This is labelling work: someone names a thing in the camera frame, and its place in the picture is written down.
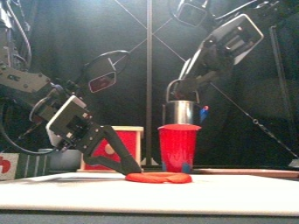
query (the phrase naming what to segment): metal pole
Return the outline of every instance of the metal pole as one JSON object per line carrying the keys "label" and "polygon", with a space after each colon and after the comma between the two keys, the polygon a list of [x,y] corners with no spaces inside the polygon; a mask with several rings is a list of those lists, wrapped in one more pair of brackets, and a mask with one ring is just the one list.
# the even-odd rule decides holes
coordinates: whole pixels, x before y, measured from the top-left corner
{"label": "metal pole", "polygon": [[145,165],[152,164],[152,0],[147,0]]}

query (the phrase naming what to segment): wire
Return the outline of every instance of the wire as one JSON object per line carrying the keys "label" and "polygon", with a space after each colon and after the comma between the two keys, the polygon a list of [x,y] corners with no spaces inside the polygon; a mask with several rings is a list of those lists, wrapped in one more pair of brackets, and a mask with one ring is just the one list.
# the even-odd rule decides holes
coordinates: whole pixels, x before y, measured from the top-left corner
{"label": "wire", "polygon": [[235,10],[232,10],[227,14],[222,15],[220,17],[216,17],[215,20],[222,20],[223,18],[230,17],[232,14],[238,13],[240,10],[243,10],[244,8],[247,8],[251,4],[254,4],[258,1],[259,0],[254,0],[254,1],[248,2],[248,3],[244,3],[243,5],[240,5]]}
{"label": "wire", "polygon": [[7,135],[5,133],[5,126],[4,126],[4,119],[5,119],[5,103],[9,102],[9,100],[1,100],[0,101],[0,133],[3,134],[3,137],[4,137],[4,140],[11,144],[11,146],[13,147],[13,149],[17,151],[17,152],[21,152],[27,155],[32,155],[32,156],[41,156],[41,155],[45,155],[45,154],[49,154],[55,151],[55,149],[49,150],[49,151],[45,151],[45,152],[36,152],[36,151],[31,151],[31,150],[27,150],[25,148],[23,148],[21,146],[19,146],[15,141],[11,139],[11,137]]}
{"label": "wire", "polygon": [[31,114],[29,114],[29,121],[33,122],[33,114],[35,112],[37,111],[37,109],[41,107],[41,105],[49,100],[48,97],[44,97],[41,98],[37,103],[33,105],[32,107],[32,111],[31,111]]}
{"label": "wire", "polygon": [[19,22],[19,20],[17,20],[17,17],[16,17],[16,15],[15,15],[15,12],[13,12],[13,10],[12,10],[12,7],[11,7],[8,1],[5,1],[5,7],[7,7],[7,9],[8,9],[11,15],[12,15],[12,17],[13,17],[13,21],[15,21],[15,23],[16,23],[19,32],[21,33],[23,41],[24,41],[24,43],[25,43],[25,48],[27,48],[27,57],[25,57],[25,58],[27,58],[27,63],[25,63],[25,66],[27,66],[27,69],[28,69],[28,68],[31,67],[31,64],[32,64],[32,48],[31,48],[31,44],[29,44],[28,38],[27,38],[27,36],[25,36],[25,34],[24,34],[24,29],[23,29],[23,27],[21,27],[21,25],[20,25],[20,22]]}

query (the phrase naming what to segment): blue object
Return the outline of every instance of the blue object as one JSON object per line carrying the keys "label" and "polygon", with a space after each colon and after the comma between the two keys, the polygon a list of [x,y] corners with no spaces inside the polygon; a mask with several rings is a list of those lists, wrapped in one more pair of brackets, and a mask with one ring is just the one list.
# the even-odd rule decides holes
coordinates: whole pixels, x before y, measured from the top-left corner
{"label": "blue object", "polygon": [[204,106],[203,109],[200,110],[200,123],[204,121],[208,113],[210,113],[210,107]]}

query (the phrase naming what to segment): cable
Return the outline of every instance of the cable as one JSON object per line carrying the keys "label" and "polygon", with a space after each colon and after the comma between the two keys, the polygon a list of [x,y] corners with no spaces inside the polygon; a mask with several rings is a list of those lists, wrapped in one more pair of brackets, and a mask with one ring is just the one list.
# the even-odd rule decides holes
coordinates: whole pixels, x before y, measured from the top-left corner
{"label": "cable", "polygon": [[243,10],[244,8],[247,8],[251,4],[254,4],[258,1],[259,0],[254,0],[254,1],[248,2],[248,3],[244,3],[243,5],[240,5],[235,10],[232,10],[227,14],[222,15],[220,17],[216,17],[215,20],[222,20],[223,18],[230,17],[234,13],[238,13],[240,10]]}
{"label": "cable", "polygon": [[5,99],[1,99],[0,101],[0,133],[4,137],[4,140],[11,144],[11,146],[13,147],[13,149],[17,151],[17,152],[21,152],[27,155],[32,155],[32,156],[41,156],[41,155],[45,155],[45,154],[49,154],[55,151],[55,149],[49,150],[49,151],[45,151],[45,152],[36,152],[36,151],[31,151],[31,150],[27,150],[25,148],[23,148],[21,146],[19,146],[15,141],[11,139],[11,137],[7,135],[5,133],[5,127],[4,127],[4,119],[5,119],[5,103],[9,102],[9,100]]}
{"label": "cable", "polygon": [[25,66],[27,66],[27,69],[28,69],[28,68],[31,67],[31,64],[32,64],[32,48],[31,48],[31,44],[29,44],[28,38],[27,38],[27,36],[25,36],[25,34],[24,34],[24,29],[23,29],[23,27],[21,27],[21,25],[20,25],[20,22],[19,22],[19,20],[17,20],[17,17],[16,17],[16,15],[15,15],[15,12],[13,12],[13,10],[12,10],[12,7],[11,7],[8,1],[5,1],[5,7],[7,7],[7,9],[8,9],[11,15],[12,15],[12,17],[13,17],[13,21],[15,21],[15,23],[16,23],[19,32],[21,33],[23,41],[24,41],[24,43],[25,43],[25,48],[27,48],[27,64],[25,64]]}
{"label": "cable", "polygon": [[259,120],[252,117],[248,112],[231,100],[231,98],[224,94],[224,92],[218,88],[218,86],[211,82],[212,87],[219,91],[219,93],[226,97],[226,99],[235,105],[235,107],[242,111],[242,113],[251,119],[252,123],[264,131],[264,133],[275,139],[275,141],[284,147],[284,149],[292,154],[292,156],[298,159],[299,156],[294,153],[294,151],[286,146],[279,138],[276,138],[275,134],[270,131],[270,129],[259,122]]}

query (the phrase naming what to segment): metal rod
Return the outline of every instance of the metal rod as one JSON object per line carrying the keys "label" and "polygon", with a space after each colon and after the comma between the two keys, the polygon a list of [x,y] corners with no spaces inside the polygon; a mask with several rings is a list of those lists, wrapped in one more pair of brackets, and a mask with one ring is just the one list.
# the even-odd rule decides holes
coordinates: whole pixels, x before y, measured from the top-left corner
{"label": "metal rod", "polygon": [[283,67],[282,53],[280,53],[279,43],[278,43],[276,26],[270,27],[270,38],[271,38],[271,44],[272,44],[272,49],[274,49],[274,55],[275,55],[275,67],[276,67],[276,73],[278,73],[278,78],[279,78],[282,96],[283,96],[283,101],[284,101],[284,112],[286,112],[286,117],[287,117],[287,121],[288,121],[288,132],[290,132],[290,136],[292,139],[292,146],[294,146],[294,148],[298,149],[295,116],[292,113],[290,94],[288,94],[287,85],[286,85],[286,70]]}
{"label": "metal rod", "polygon": [[152,164],[152,0],[147,0],[145,165]]}

